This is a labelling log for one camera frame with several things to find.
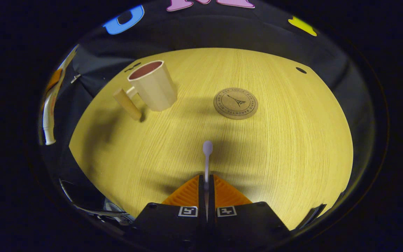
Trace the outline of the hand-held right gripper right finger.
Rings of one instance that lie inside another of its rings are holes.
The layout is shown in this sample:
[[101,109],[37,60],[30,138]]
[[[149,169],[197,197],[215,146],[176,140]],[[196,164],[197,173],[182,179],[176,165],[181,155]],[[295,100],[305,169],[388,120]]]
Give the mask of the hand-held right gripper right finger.
[[208,185],[208,247],[211,251],[275,251],[291,232],[267,202],[252,203],[217,175]]

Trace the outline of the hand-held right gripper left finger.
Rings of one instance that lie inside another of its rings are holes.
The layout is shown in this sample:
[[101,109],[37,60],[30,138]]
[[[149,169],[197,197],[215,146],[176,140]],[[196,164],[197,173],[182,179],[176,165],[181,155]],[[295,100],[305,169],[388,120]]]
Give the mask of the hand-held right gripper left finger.
[[130,228],[130,240],[145,251],[196,251],[206,222],[204,179],[197,175],[163,203],[148,203]]

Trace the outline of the white toothbrush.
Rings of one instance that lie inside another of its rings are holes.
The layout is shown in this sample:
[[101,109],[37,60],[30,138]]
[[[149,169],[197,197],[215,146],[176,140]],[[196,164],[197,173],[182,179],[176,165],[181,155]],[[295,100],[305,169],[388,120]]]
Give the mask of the white toothbrush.
[[205,170],[204,170],[204,197],[206,211],[208,211],[208,198],[209,198],[209,177],[210,177],[210,156],[213,152],[213,144],[211,141],[205,141],[203,143],[203,153],[205,155]]

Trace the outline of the round cork coaster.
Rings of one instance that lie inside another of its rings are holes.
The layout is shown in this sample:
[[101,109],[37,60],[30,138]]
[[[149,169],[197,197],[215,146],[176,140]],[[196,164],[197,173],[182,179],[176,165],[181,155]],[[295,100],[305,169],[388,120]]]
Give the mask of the round cork coaster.
[[223,117],[244,120],[252,117],[259,108],[256,96],[243,88],[226,88],[214,96],[214,108]]

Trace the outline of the beige cup with wooden handle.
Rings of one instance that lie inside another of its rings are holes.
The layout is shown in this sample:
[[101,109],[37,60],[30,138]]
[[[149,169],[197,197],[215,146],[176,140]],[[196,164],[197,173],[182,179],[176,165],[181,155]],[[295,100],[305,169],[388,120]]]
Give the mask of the beige cup with wooden handle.
[[139,95],[146,106],[155,112],[164,111],[177,101],[177,88],[162,60],[142,65],[131,72],[127,80],[131,87],[127,91],[118,89],[113,97],[136,121],[141,119],[142,113],[132,101],[135,95]]

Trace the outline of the wooden desktop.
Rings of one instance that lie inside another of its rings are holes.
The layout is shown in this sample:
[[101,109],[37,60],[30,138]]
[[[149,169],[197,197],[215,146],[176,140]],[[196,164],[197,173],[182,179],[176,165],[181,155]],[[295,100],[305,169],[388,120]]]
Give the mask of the wooden desktop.
[[[192,48],[139,59],[162,60],[178,98],[162,112],[133,101],[133,120],[113,98],[130,88],[122,70],[84,111],[69,149],[80,169],[109,200],[133,216],[162,203],[205,169],[203,143],[213,143],[210,170],[252,202],[265,201],[289,228],[321,204],[331,209],[352,171],[353,144],[346,117],[310,67],[267,53]],[[232,120],[214,108],[214,96],[243,88],[257,112]]]

